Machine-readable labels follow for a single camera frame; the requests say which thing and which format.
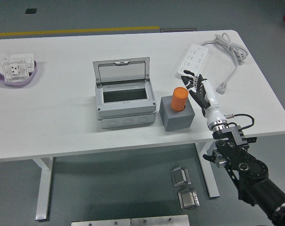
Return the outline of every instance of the gray cube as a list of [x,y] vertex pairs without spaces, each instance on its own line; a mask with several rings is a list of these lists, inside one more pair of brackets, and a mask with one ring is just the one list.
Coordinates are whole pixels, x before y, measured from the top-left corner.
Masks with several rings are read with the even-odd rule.
[[171,99],[172,96],[162,97],[160,102],[159,112],[165,131],[189,128],[195,116],[189,99],[187,99],[182,112],[176,112],[171,108]]

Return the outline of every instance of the purple bowl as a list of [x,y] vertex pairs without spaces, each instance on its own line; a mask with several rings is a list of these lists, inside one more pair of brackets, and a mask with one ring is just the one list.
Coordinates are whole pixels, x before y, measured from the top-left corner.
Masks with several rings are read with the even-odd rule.
[[23,86],[31,81],[33,79],[35,73],[37,72],[37,62],[34,61],[34,71],[32,73],[29,73],[29,78],[26,79],[25,81],[19,81],[19,82],[6,82],[4,79],[4,75],[0,74],[0,82],[5,84],[5,85],[10,85],[10,86]]

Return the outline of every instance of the electrical box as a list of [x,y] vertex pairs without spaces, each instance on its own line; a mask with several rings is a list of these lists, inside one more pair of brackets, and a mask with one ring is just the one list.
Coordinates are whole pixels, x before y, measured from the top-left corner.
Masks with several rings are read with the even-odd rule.
[[101,128],[153,123],[156,100],[149,57],[93,62],[96,111]]

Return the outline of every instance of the orange cap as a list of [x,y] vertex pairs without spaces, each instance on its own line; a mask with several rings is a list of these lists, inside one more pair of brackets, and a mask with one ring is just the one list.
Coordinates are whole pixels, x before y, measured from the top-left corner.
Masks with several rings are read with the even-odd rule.
[[177,87],[174,90],[171,99],[171,108],[176,112],[181,112],[185,108],[185,103],[188,97],[188,90],[184,87]]

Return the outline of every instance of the gray floor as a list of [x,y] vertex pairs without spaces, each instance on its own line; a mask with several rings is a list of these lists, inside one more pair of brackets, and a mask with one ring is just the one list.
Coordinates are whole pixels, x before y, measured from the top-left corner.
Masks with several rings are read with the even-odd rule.
[[[26,8],[37,8],[37,13],[24,15]],[[235,30],[285,109],[284,14],[281,0],[0,1],[0,32],[154,25]],[[285,192],[285,135],[258,138],[250,153],[268,165],[270,179]],[[169,172],[177,166],[188,167],[199,210],[179,209]],[[188,214],[195,226],[272,225],[258,206],[237,200],[224,170],[213,170],[221,197],[209,200],[193,145],[57,157],[49,221],[36,222],[40,168],[31,160],[2,162],[0,226],[68,226],[73,221],[178,214]]]

